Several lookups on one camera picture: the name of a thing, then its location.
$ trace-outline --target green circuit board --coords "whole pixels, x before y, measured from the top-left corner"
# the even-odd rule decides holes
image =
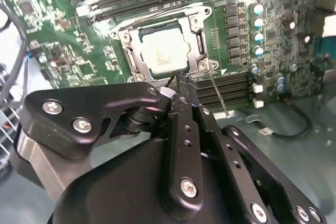
[[[174,33],[177,30],[184,33],[186,28],[181,23],[187,17],[190,27],[199,29],[192,28],[189,33],[197,39],[198,51],[192,55],[197,65],[190,73],[196,81],[209,79],[209,72],[219,78],[257,71],[263,78],[266,101],[276,100],[277,93],[284,90],[290,90],[296,97],[321,91],[321,83],[309,67],[316,54],[316,38],[311,36],[308,44],[297,38],[298,33],[305,32],[306,14],[313,9],[315,0],[0,1],[20,17],[27,31],[29,48],[54,88],[143,80],[160,86],[175,70],[182,68],[191,72],[191,52],[189,58],[180,63],[171,56],[174,46],[183,47],[185,43],[175,39]],[[260,13],[255,12],[257,4],[263,7]],[[191,17],[194,13],[188,14],[188,10],[192,12],[197,7],[203,8],[203,13]],[[198,24],[197,18],[204,20]],[[136,22],[122,26],[132,19]],[[256,26],[260,19],[263,25]],[[296,23],[294,29],[284,25],[287,20]],[[160,30],[162,23],[171,25],[169,29],[174,31],[171,37]],[[150,48],[146,63],[151,65],[146,71],[151,79],[137,64],[134,66],[132,57],[135,56],[129,56],[135,53],[139,41],[144,43],[142,38],[137,38],[137,43],[132,38],[133,48],[129,48],[130,43],[123,43],[122,35],[118,34],[123,29],[137,27],[151,29],[151,32],[145,30],[144,37],[148,39],[153,40],[148,34],[157,34],[157,40],[146,44]],[[263,40],[256,40],[256,33],[260,33]],[[159,36],[170,47],[164,52],[155,47],[155,44],[163,44],[158,41]],[[195,47],[188,46],[190,51]],[[139,55],[145,62],[144,53]]]

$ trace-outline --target silver screw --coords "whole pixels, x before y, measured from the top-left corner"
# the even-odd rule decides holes
[[[63,110],[62,105],[54,101],[48,101],[43,103],[42,108],[45,112],[51,115],[57,115]]]
[[[145,76],[143,76],[143,75],[140,74],[140,73],[136,73],[136,74],[135,74],[135,80],[136,80],[136,81],[144,81],[144,80],[145,80]]]
[[[195,184],[187,178],[181,180],[181,190],[184,195],[189,198],[194,198],[197,194],[197,188]]]
[[[296,210],[298,211],[299,216],[300,216],[304,221],[309,221],[309,216],[308,216],[308,214],[306,213],[306,211],[304,211],[303,208],[297,206],[297,207],[296,207]]]
[[[239,132],[235,129],[235,128],[231,128],[231,131],[233,134],[235,134],[236,136],[239,136]]]
[[[289,67],[289,71],[296,72],[298,70],[298,66],[296,64],[292,64]]]
[[[131,36],[129,34],[124,34],[122,36],[122,40],[125,42],[125,43],[129,43],[131,42]]]
[[[149,94],[152,94],[152,95],[157,95],[157,91],[155,90],[155,88],[147,88],[147,91]]]
[[[180,97],[180,101],[184,104],[188,104],[188,100],[186,99],[186,97]]]
[[[265,211],[262,209],[261,206],[259,206],[256,203],[253,203],[251,205],[252,212],[254,216],[261,222],[261,223],[266,223],[267,221],[267,215]]]
[[[92,130],[91,123],[85,118],[77,118],[72,123],[73,128],[80,133],[88,133]]]
[[[309,211],[311,213],[311,215],[313,215],[313,217],[318,221],[318,222],[322,222],[321,217],[318,215],[318,213],[313,209],[313,208],[309,208]]]
[[[210,115],[210,111],[207,108],[202,108],[202,110],[206,115]]]

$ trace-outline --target microchip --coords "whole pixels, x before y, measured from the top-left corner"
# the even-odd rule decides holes
[[[244,2],[239,2],[239,3],[237,3],[237,6],[238,6],[238,7],[244,7],[244,6],[245,6],[245,3],[244,3]]]
[[[232,38],[228,38],[228,44],[230,46],[238,46],[240,44],[240,39],[239,37],[232,37]]]
[[[288,10],[288,9],[292,9],[292,3],[288,2],[288,3],[284,3],[283,8]]]
[[[71,22],[68,20],[62,20],[60,24],[61,24],[61,27],[65,30],[69,29],[71,26]]]
[[[274,38],[275,38],[275,31],[268,31],[267,39],[274,39]]]
[[[266,77],[267,77],[267,78],[271,78],[272,76],[273,76],[273,72],[267,72],[267,73],[266,73]]]
[[[299,52],[299,56],[302,56],[302,57],[304,57],[304,56],[308,56],[308,54],[309,54],[309,51],[308,51],[308,50],[300,51],[300,52]]]
[[[259,67],[260,70],[263,70],[265,68],[265,66],[266,66],[266,63],[264,63],[264,62],[259,62],[258,63],[258,67]]]
[[[228,36],[235,36],[239,34],[239,29],[237,26],[227,28]]]
[[[246,25],[245,24],[241,24],[241,25],[238,26],[238,28],[241,29],[241,30],[245,30]]]
[[[239,35],[240,39],[246,39],[246,34]]]
[[[226,24],[231,26],[231,25],[236,25],[238,24],[238,16],[229,16],[229,17],[226,17]]]
[[[229,53],[231,56],[240,55],[240,47],[229,48]]]
[[[226,14],[235,14],[238,11],[236,4],[227,5],[224,7],[224,9]]]
[[[285,50],[284,50],[284,54],[285,55],[289,55],[291,52],[292,52],[292,48],[291,47],[285,48]]]
[[[246,17],[245,13],[241,13],[241,14],[238,15],[238,18],[239,18],[239,19],[241,19],[241,18],[245,18],[245,17]]]
[[[19,7],[22,10],[23,14],[30,14],[34,12],[34,8],[30,1],[20,3]]]
[[[230,62],[232,65],[238,65],[240,64],[242,61],[242,59],[240,58],[240,56],[232,56],[230,57]]]
[[[71,18],[71,19],[70,19],[70,23],[71,23],[73,26],[77,26],[77,25],[78,25],[76,18]]]

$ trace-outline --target mounting hole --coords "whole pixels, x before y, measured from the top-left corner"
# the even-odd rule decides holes
[[[191,147],[192,143],[189,140],[184,140],[184,145],[187,147]]]
[[[188,104],[188,100],[186,97],[180,97],[180,101],[183,102],[184,104]]]
[[[237,161],[234,161],[233,163],[235,164],[235,166],[236,166],[238,169],[241,168],[240,164],[239,164]]]

